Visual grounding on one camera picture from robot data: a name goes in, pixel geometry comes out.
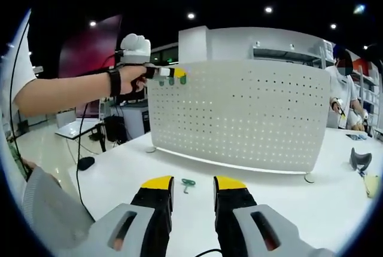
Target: red wall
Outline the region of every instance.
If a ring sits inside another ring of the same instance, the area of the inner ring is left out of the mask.
[[[359,72],[359,66],[361,66],[363,73],[368,76],[369,75],[369,64],[367,61],[359,58],[352,62],[352,66],[354,70]]]

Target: yellow part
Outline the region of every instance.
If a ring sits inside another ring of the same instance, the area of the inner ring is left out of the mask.
[[[366,175],[363,179],[364,185],[366,187],[367,196],[369,198],[374,198],[375,195],[379,192],[379,176]]]
[[[141,188],[149,188],[149,189],[169,189],[169,183],[172,179],[172,176],[162,176],[161,178],[153,178],[146,181],[141,185]]]
[[[186,72],[180,68],[174,68],[174,76],[177,78],[181,78],[186,76]]]
[[[225,176],[216,176],[216,178],[218,181],[218,190],[246,188],[246,185],[239,180],[227,178]]]

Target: sleeve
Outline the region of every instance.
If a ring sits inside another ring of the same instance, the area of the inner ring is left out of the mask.
[[[355,86],[355,83],[350,76],[348,76],[348,78],[350,80],[350,87],[351,87],[351,101],[357,100],[359,95],[358,95],[358,91],[357,91],[357,88]]]
[[[325,68],[325,71],[328,72],[330,75],[330,104],[332,104],[334,99],[337,98],[337,95],[335,93],[336,85],[334,85],[336,80],[333,77],[333,72],[331,71],[330,67]]]
[[[20,28],[16,34],[16,37],[13,41],[14,47],[10,48],[4,63],[1,66],[1,85],[2,85],[2,97],[1,97],[1,107],[3,109],[3,113],[5,117],[9,118],[9,109],[10,109],[10,99],[13,104],[14,98],[17,96],[19,91],[29,82],[33,81],[36,76],[34,73],[34,69],[32,67],[31,60],[29,58],[29,49],[28,49],[28,39],[27,33],[28,28],[25,31],[20,51],[17,56],[16,67],[14,70],[13,76],[13,84],[12,84],[12,93],[11,93],[11,80],[12,80],[12,72],[14,67],[14,61],[16,58],[17,48],[19,46],[22,33],[24,31],[25,23],[20,25]],[[12,108],[12,113],[15,114],[16,107]]]

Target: hole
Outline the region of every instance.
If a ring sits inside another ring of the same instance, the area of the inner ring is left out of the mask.
[[[126,220],[124,223],[121,225],[120,230],[117,232],[116,236],[112,238],[109,242],[109,247],[116,250],[116,251],[121,251],[124,239],[126,237],[126,233],[129,230],[130,225],[132,224],[133,220],[135,219],[137,213],[135,212],[127,212],[124,218]]]

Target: person's arm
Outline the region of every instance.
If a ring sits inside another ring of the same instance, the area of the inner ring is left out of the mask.
[[[340,114],[341,112],[341,109],[340,109],[340,106],[337,102],[338,98],[335,96],[335,93],[334,93],[334,87],[335,85],[333,83],[336,82],[336,80],[333,78],[333,75],[332,75],[332,72],[331,72],[331,69],[328,67],[328,68],[325,68],[325,71],[328,72],[330,74],[330,108],[335,111],[337,114]]]
[[[364,110],[363,107],[361,106],[359,100],[358,100],[358,93],[356,86],[354,84],[354,81],[352,78],[349,78],[350,80],[350,86],[351,86],[351,102],[350,105],[351,107],[361,116],[364,116]]]
[[[132,91],[131,81],[146,72],[143,66],[120,69],[121,93]],[[110,95],[111,85],[107,73],[64,79],[34,79],[16,95],[15,103],[26,117],[52,114]]]

